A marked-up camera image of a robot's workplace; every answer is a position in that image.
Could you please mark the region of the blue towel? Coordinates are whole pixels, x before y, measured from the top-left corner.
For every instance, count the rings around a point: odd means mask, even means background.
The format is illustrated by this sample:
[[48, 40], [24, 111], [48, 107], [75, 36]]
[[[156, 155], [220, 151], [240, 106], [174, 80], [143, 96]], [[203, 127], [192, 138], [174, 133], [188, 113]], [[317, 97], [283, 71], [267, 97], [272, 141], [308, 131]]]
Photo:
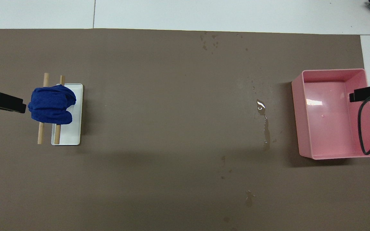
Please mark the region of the blue towel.
[[76, 104], [76, 95], [63, 85], [35, 88], [28, 110], [31, 118], [41, 123], [70, 124], [72, 114], [67, 109]]

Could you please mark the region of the water puddle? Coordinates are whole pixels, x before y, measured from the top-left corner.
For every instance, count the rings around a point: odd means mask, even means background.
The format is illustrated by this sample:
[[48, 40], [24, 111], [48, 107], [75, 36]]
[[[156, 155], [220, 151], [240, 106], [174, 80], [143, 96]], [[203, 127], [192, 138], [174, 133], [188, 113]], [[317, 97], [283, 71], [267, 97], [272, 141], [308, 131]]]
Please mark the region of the water puddle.
[[271, 134], [269, 129], [269, 119], [266, 114], [267, 106], [264, 101], [256, 99], [256, 113], [263, 119], [263, 151], [267, 152], [270, 149], [271, 144]]

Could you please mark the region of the pink plastic bin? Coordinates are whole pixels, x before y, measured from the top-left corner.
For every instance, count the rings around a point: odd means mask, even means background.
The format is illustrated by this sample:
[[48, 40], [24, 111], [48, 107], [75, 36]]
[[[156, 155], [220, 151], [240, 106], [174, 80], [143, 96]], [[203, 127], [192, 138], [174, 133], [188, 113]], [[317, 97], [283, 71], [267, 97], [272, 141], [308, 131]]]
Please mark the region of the pink plastic bin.
[[360, 101], [349, 94], [367, 87], [364, 69], [304, 70], [292, 81], [299, 154], [314, 160], [362, 158]]

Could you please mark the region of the brown table mat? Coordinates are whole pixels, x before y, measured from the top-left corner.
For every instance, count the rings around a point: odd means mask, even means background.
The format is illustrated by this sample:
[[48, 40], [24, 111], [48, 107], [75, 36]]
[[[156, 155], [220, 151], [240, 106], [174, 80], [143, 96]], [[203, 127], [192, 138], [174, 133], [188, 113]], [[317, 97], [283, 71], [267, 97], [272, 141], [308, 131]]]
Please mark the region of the brown table mat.
[[78, 146], [0, 111], [0, 231], [370, 231], [370, 158], [300, 156], [291, 89], [363, 67], [357, 35], [0, 29], [0, 92], [84, 85]]

